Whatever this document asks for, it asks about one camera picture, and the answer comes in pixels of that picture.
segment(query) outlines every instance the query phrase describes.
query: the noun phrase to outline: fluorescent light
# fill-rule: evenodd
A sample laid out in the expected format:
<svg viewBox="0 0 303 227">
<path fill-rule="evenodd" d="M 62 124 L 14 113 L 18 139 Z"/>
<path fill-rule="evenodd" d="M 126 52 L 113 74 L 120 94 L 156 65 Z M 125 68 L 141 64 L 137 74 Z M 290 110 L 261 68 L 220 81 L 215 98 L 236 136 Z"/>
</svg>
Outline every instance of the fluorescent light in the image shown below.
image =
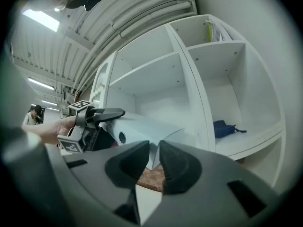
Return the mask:
<svg viewBox="0 0 303 227">
<path fill-rule="evenodd" d="M 26 10 L 23 13 L 25 16 L 30 17 L 31 19 L 37 21 L 38 23 L 50 28 L 51 30 L 57 32 L 59 21 L 52 18 L 51 16 L 48 16 L 47 14 L 43 12 L 35 12 L 31 9 Z"/>
<path fill-rule="evenodd" d="M 42 100 L 42 102 L 44 102 L 44 103 L 47 103 L 47 104 L 51 104 L 51 105 L 55 105 L 55 106 L 58 106 L 58 104 L 54 104 L 54 103 L 51 103 L 51 102 L 47 102 L 47 101 L 44 101 L 44 100 Z"/>
<path fill-rule="evenodd" d="M 54 111 L 60 111 L 59 109 L 55 109 L 55 108 L 47 108 L 47 109 L 54 110 Z"/>
<path fill-rule="evenodd" d="M 36 80 L 34 80 L 34 79 L 32 79 L 32 78 L 28 78 L 28 80 L 31 81 L 31 82 L 33 82 L 33 83 L 36 83 L 36 84 L 38 84 L 38 85 L 40 85 L 40 86 L 43 86 L 43 87 L 45 87 L 45 88 L 48 88 L 48 89 L 50 89 L 50 90 L 53 90 L 53 91 L 55 90 L 54 87 L 49 86 L 49 85 L 47 85 L 47 84 L 44 84 L 44 83 L 42 83 L 42 82 L 36 81 Z"/>
</svg>

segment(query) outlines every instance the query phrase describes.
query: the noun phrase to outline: cabinet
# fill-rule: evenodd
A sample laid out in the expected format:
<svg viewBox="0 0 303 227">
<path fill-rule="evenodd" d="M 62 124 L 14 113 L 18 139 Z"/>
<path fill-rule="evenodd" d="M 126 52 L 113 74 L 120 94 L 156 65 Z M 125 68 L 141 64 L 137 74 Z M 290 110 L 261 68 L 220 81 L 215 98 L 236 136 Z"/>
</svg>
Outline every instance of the cabinet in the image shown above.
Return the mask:
<svg viewBox="0 0 303 227">
<path fill-rule="evenodd" d="M 210 42 L 207 20 L 232 41 Z M 274 185 L 284 157 L 285 120 L 270 72 L 253 46 L 212 15 L 173 21 L 145 33 L 99 67 L 91 101 L 120 107 L 183 131 L 167 140 L 213 151 Z M 215 139 L 213 122 L 247 133 Z"/>
</svg>

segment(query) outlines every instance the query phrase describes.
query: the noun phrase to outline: brown checkered object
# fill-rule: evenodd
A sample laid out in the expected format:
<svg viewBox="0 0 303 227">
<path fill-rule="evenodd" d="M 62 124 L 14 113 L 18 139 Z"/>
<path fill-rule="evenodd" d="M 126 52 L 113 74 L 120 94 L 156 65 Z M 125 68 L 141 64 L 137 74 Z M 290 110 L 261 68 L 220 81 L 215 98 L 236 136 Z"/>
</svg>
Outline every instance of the brown checkered object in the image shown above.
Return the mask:
<svg viewBox="0 0 303 227">
<path fill-rule="evenodd" d="M 163 192 L 163 182 L 165 180 L 163 167 L 158 165 L 154 170 L 145 169 L 137 184 L 154 191 Z"/>
</svg>

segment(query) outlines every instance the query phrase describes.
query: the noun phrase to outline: round hole in box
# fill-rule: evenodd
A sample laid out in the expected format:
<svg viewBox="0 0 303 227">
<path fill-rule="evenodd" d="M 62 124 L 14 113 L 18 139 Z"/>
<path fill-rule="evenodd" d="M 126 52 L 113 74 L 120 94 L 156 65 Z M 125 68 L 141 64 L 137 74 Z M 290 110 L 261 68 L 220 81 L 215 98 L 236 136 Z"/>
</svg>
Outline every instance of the round hole in box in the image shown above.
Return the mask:
<svg viewBox="0 0 303 227">
<path fill-rule="evenodd" d="M 124 134 L 124 132 L 120 132 L 119 133 L 119 140 L 122 144 L 125 144 L 126 142 L 126 135 Z"/>
</svg>

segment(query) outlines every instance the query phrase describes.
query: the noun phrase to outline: blue cloth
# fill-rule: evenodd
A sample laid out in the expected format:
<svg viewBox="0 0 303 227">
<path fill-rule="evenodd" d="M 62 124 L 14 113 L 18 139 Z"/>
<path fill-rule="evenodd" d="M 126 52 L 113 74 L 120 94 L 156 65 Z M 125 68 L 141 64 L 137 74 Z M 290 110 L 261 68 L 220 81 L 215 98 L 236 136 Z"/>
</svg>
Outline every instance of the blue cloth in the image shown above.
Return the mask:
<svg viewBox="0 0 303 227">
<path fill-rule="evenodd" d="M 223 138 L 230 134 L 234 134 L 235 131 L 246 133 L 247 131 L 241 131 L 236 129 L 236 125 L 227 125 L 224 120 L 218 120 L 214 122 L 214 137 Z"/>
</svg>

